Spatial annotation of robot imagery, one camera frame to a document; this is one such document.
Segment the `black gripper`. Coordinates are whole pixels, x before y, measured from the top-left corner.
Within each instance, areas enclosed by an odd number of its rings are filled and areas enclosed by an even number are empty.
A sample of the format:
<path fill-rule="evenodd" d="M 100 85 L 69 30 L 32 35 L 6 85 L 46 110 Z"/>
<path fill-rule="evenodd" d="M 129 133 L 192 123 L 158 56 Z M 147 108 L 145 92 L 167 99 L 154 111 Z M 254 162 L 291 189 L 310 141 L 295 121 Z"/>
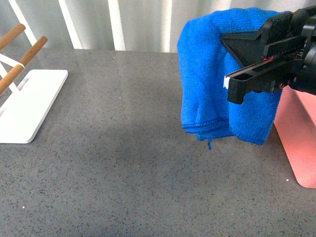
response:
<path fill-rule="evenodd" d="M 252 91 L 274 93 L 286 85 L 315 95 L 315 6 L 270 17 L 256 31 L 223 34 L 221 43 L 243 67 L 224 76 L 229 102 L 242 104 Z M 278 56 L 292 59 L 261 62 Z"/>

